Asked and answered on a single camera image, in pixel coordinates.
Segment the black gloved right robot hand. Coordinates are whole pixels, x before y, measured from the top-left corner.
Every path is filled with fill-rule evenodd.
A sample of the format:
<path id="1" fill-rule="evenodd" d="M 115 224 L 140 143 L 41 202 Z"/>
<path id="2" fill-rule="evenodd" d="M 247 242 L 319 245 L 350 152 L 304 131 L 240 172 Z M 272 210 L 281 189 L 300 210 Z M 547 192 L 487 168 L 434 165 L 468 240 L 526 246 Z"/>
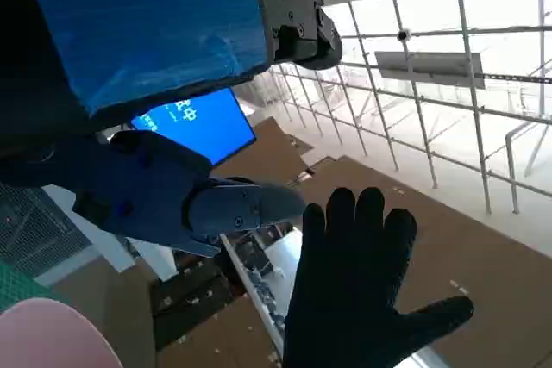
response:
<path id="1" fill-rule="evenodd" d="M 394 367 L 472 317 L 467 296 L 396 310 L 417 222 L 406 209 L 384 208 L 375 187 L 359 196 L 337 188 L 325 207 L 307 206 L 284 367 Z"/>

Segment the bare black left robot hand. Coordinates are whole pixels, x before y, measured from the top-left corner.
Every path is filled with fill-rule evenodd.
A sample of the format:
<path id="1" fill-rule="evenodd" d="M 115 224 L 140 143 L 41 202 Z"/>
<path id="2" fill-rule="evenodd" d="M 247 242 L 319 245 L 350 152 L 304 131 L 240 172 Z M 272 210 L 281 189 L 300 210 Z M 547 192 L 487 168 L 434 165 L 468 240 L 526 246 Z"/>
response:
<path id="1" fill-rule="evenodd" d="M 288 187 L 215 178 L 160 132 L 106 128 L 271 65 L 340 63 L 324 0 L 1 0 L 1 180 L 57 185 L 103 231 L 214 256 L 220 234 L 303 214 Z"/>

